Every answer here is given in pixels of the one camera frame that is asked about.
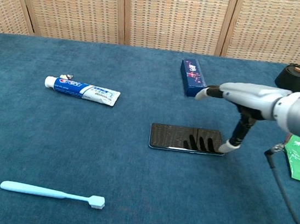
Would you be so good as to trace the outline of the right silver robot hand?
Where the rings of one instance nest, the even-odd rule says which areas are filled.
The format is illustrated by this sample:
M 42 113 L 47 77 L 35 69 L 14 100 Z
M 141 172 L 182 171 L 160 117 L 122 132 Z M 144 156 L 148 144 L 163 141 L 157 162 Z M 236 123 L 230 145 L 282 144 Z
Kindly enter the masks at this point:
M 253 83 L 224 83 L 208 85 L 196 95 L 196 100 L 206 97 L 226 99 L 237 107 L 240 120 L 231 138 L 219 147 L 219 153 L 229 153 L 240 148 L 245 136 L 258 120 L 275 120 L 274 107 L 292 92 Z

